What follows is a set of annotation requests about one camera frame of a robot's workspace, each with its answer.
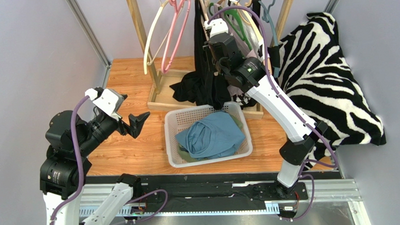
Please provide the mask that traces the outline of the black tank top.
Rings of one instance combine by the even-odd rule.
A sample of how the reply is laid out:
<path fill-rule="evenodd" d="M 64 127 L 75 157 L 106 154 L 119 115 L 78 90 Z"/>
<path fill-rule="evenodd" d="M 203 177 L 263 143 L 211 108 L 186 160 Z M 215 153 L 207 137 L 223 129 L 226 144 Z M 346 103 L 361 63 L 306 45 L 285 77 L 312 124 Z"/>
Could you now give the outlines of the black tank top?
<path fill-rule="evenodd" d="M 213 56 L 207 47 L 207 38 L 202 24 L 203 6 L 199 0 L 194 2 L 194 64 L 195 70 L 185 74 L 182 80 L 172 84 L 173 98 L 178 102 L 195 103 L 197 106 L 210 105 L 221 110 L 225 102 L 232 97 L 228 91 L 228 83 L 217 71 Z"/>

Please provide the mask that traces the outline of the green hanger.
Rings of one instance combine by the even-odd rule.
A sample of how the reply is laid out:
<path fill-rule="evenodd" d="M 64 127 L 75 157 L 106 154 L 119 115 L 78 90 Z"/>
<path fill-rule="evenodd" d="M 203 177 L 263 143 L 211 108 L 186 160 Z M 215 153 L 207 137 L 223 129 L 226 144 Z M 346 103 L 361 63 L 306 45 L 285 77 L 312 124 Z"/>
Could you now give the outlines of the green hanger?
<path fill-rule="evenodd" d="M 235 1 L 224 0 L 223 4 L 227 4 L 228 7 L 231 7 L 237 3 Z M 210 2 L 208 6 L 210 15 L 215 13 L 213 9 L 215 5 L 218 6 L 219 10 L 223 8 L 220 3 Z M 240 40 L 247 45 L 249 51 L 251 51 L 253 49 L 252 42 L 249 37 L 249 28 L 252 27 L 251 24 L 244 17 L 242 17 L 243 15 L 240 11 L 238 11 L 238 9 L 225 11 L 222 15 L 224 15 L 224 20 L 226 20 L 226 22 L 231 26 L 231 29 L 238 35 Z"/>

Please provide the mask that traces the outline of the green tank top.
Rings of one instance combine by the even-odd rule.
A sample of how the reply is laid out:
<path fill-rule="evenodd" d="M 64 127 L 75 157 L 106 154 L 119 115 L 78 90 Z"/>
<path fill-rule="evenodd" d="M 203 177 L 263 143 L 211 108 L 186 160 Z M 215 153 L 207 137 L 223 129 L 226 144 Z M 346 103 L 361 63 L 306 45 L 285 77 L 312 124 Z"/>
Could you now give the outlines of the green tank top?
<path fill-rule="evenodd" d="M 238 128 L 242 131 L 243 127 L 244 127 L 243 123 L 231 114 L 230 114 L 230 117 L 233 119 L 233 121 L 238 126 Z M 193 157 L 191 157 L 191 155 L 187 151 L 187 149 L 185 149 L 181 144 L 178 145 L 177 149 L 178 149 L 177 152 L 180 155 L 180 157 L 188 163 L 194 163 L 194 162 L 198 162 L 198 161 L 206 161 L 206 160 L 210 160 L 210 159 L 218 159 L 219 158 L 218 155 L 213 155 L 208 158 L 193 158 Z"/>

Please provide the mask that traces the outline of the cream hanger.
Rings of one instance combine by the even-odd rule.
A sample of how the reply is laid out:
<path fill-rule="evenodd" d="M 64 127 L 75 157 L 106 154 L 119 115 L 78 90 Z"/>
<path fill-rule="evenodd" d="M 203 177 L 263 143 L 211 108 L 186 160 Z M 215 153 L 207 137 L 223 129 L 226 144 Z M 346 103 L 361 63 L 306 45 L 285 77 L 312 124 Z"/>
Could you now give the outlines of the cream hanger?
<path fill-rule="evenodd" d="M 144 47 L 144 55 L 143 55 L 143 69 L 144 74 L 148 74 L 148 67 L 154 64 L 156 56 L 151 54 L 151 43 L 154 35 L 160 37 L 162 33 L 156 29 L 157 24 L 164 25 L 168 28 L 165 37 L 163 38 L 161 44 L 159 45 L 157 51 L 155 52 L 158 54 L 161 48 L 164 48 L 164 52 L 162 54 L 161 59 L 161 72 L 166 74 L 171 69 L 172 63 L 174 58 L 177 54 L 177 51 L 180 46 L 180 42 L 183 38 L 184 30 L 186 28 L 188 17 L 191 10 L 191 2 L 192 0 L 160 0 L 159 1 L 159 9 L 153 19 L 153 22 L 150 26 L 149 32 L 147 34 L 147 41 Z M 163 10 L 170 6 L 173 9 L 173 16 L 171 21 L 166 21 L 165 19 L 160 18 Z M 179 17 L 181 16 L 182 12 L 184 12 L 184 18 L 182 26 L 178 32 L 177 38 L 174 38 L 174 33 L 176 31 L 176 27 L 178 24 Z"/>

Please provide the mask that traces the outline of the blue tank top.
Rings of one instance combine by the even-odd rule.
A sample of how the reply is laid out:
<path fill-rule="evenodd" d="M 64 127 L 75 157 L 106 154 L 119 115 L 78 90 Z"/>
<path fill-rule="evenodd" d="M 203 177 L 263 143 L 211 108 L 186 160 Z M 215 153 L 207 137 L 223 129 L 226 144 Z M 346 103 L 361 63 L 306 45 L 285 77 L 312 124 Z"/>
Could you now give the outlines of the blue tank top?
<path fill-rule="evenodd" d="M 246 136 L 229 113 L 218 111 L 194 122 L 176 134 L 175 139 L 192 158 L 219 156 L 220 159 L 233 156 Z"/>

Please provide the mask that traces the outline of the mauve pink tank top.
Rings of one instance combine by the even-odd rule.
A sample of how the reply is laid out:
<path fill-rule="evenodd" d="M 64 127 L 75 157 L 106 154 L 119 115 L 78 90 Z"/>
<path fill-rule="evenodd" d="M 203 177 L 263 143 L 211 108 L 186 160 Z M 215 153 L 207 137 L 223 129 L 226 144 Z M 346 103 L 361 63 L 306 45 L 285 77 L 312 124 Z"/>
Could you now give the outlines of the mauve pink tank top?
<path fill-rule="evenodd" d="M 250 50 L 249 52 L 247 52 L 245 57 L 246 57 L 246 58 L 249 58 L 249 57 L 256 57 L 255 50 L 252 49 L 252 50 Z M 241 95 L 244 94 L 244 92 L 241 91 L 240 88 L 238 88 L 238 87 L 236 87 L 236 86 L 232 86 L 232 85 L 229 85 L 229 86 L 227 87 L 227 90 L 229 91 L 229 94 L 230 94 L 231 97 L 233 97 L 233 96 L 241 96 Z"/>

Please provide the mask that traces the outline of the light pink hanger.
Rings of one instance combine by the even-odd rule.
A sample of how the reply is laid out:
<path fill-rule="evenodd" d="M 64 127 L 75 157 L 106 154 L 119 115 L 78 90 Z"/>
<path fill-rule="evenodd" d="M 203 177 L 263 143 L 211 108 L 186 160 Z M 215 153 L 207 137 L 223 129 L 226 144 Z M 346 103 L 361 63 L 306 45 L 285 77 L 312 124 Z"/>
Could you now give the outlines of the light pink hanger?
<path fill-rule="evenodd" d="M 209 34 L 205 28 L 205 21 L 209 20 L 208 11 L 209 11 L 209 6 L 210 6 L 210 0 L 198 0 L 198 2 L 201 7 L 201 18 L 200 18 L 201 26 L 202 26 L 202 29 L 203 29 L 206 39 L 208 39 Z"/>

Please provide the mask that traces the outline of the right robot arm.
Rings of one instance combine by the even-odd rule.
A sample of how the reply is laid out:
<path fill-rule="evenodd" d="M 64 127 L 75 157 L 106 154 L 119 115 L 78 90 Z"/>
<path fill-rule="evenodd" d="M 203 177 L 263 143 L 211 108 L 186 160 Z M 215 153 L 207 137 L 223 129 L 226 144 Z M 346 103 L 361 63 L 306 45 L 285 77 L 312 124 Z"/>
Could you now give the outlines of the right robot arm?
<path fill-rule="evenodd" d="M 263 106 L 285 131 L 287 141 L 279 150 L 283 162 L 274 192 L 283 199 L 294 195 L 304 162 L 322 138 L 327 124 L 303 114 L 260 60 L 242 56 L 233 36 L 226 32 L 212 35 L 204 49 L 212 54 L 218 73 L 227 83 Z"/>

